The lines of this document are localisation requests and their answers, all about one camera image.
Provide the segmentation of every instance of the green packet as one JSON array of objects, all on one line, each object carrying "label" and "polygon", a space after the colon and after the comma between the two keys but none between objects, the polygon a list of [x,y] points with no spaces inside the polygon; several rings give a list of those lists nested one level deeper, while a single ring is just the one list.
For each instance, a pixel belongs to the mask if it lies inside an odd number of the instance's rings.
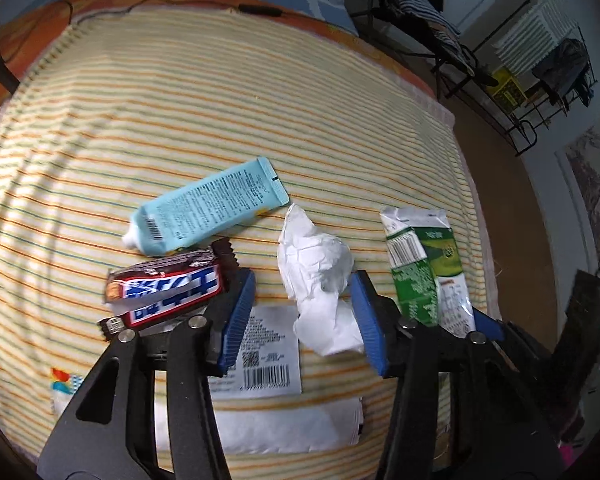
[{"label": "green packet", "polygon": [[404,316],[464,337],[475,330],[458,245],[442,210],[380,212],[398,306]]}]

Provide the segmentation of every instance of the tube cap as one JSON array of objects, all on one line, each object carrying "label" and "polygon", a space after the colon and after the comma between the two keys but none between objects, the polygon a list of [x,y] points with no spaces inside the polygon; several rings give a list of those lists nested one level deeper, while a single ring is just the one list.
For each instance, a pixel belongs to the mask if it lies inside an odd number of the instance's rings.
[{"label": "tube cap", "polygon": [[138,226],[131,222],[129,229],[122,236],[122,244],[127,249],[135,249],[138,247]]}]

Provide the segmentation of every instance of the barcode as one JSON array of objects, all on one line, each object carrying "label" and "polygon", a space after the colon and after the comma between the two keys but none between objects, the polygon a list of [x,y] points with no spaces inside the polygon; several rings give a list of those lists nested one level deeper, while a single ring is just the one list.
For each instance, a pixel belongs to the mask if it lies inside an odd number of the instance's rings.
[{"label": "barcode", "polygon": [[244,389],[284,388],[289,386],[289,365],[265,366],[244,370]]},{"label": "barcode", "polygon": [[111,317],[107,319],[107,329],[112,334],[122,332],[125,329],[125,324],[119,317]]},{"label": "barcode", "polygon": [[158,229],[158,224],[155,222],[154,218],[147,217],[146,218],[146,226],[149,228],[149,232],[151,233],[151,238],[154,240],[162,240],[162,235],[160,234],[160,229]]},{"label": "barcode", "polygon": [[407,231],[386,241],[389,251],[389,264],[392,269],[401,267],[427,257],[422,248],[418,235],[414,231]]},{"label": "barcode", "polygon": [[242,366],[244,368],[255,368],[260,364],[260,352],[245,352],[242,354]]}]

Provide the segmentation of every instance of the pink object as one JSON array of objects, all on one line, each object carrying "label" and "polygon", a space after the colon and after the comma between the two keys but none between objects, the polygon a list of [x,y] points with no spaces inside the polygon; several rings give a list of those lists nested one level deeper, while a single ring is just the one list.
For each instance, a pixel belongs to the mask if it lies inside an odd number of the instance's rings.
[{"label": "pink object", "polygon": [[564,465],[569,467],[571,464],[575,462],[575,458],[573,456],[573,447],[569,444],[563,444],[560,446],[560,454],[562,455],[562,461]]}]

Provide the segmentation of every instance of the blue gripper pad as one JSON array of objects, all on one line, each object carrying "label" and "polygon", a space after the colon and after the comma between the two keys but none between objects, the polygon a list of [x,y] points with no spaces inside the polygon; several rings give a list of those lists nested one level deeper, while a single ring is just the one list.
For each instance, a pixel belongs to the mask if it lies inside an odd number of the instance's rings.
[{"label": "blue gripper pad", "polygon": [[354,272],[351,275],[349,289],[351,291],[351,303],[353,305],[353,314],[356,317],[362,341],[365,344],[365,353],[370,364],[375,368],[379,376],[383,377],[389,368],[389,360],[386,352],[386,341],[384,332],[380,327],[375,308],[372,304],[372,298],[369,297],[371,291],[368,285],[365,286],[361,272]]},{"label": "blue gripper pad", "polygon": [[251,307],[256,298],[256,276],[252,270],[242,286],[242,291],[231,312],[229,321],[222,330],[222,355],[218,359],[218,368],[223,374],[235,365],[238,357],[244,329],[247,328]]},{"label": "blue gripper pad", "polygon": [[492,341],[504,341],[502,326],[495,319],[474,309],[475,329]]}]

